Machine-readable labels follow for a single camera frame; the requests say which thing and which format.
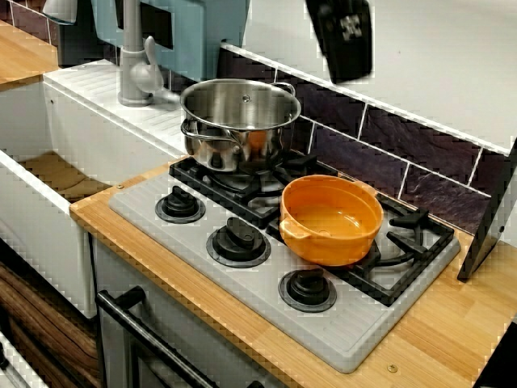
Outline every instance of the burner grate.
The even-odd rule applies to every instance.
[[[383,209],[400,216],[390,220],[390,225],[414,230],[414,240],[393,232],[386,234],[393,243],[404,251],[404,254],[394,258],[382,259],[379,248],[374,241],[368,254],[358,263],[343,267],[325,267],[325,269],[383,305],[391,306],[427,265],[452,241],[454,230],[430,219],[427,216],[429,212],[425,209],[412,210],[382,194],[378,194],[377,199]],[[422,229],[428,229],[439,236],[439,239],[429,249],[422,246]],[[269,223],[266,232],[279,241],[284,241],[280,235],[278,219]],[[390,289],[370,279],[370,273],[374,268],[396,266],[403,263],[410,264],[410,268]]]
[[[272,171],[272,175],[283,184],[304,175],[337,175],[336,171],[318,163],[315,156],[301,156],[288,151],[283,156],[283,160]],[[213,181],[212,171],[200,165],[194,158],[186,158],[170,165],[169,174],[259,229],[266,228],[270,221],[280,216],[278,205],[262,212],[248,205],[253,199],[266,195],[262,190],[260,173],[253,175],[249,185],[238,192],[212,185],[210,183],[210,181]],[[281,192],[268,193],[271,196],[276,196],[276,194],[279,196]]]

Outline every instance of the wooden countertop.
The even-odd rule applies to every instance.
[[[0,20],[0,91],[40,82],[57,69],[54,46]]]
[[[500,244],[463,284],[456,275],[472,237],[457,231],[462,252],[354,373],[339,373],[111,211],[118,191],[71,205],[72,218],[288,386],[470,387],[517,312],[517,250]]]

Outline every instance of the stainless steel pot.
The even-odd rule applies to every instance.
[[[213,79],[188,87],[180,101],[187,152],[214,171],[274,165],[284,148],[283,128],[301,113],[294,87],[283,82]]]

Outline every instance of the sink basin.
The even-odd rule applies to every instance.
[[[46,74],[0,97],[0,238],[91,318],[88,233],[70,218],[69,202],[20,163],[53,150],[115,185],[184,154],[181,108],[119,105],[116,66],[107,61]]]

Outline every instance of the orange pot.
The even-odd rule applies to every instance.
[[[371,186],[327,175],[293,180],[280,210],[285,244],[302,259],[326,266],[361,260],[384,215]]]

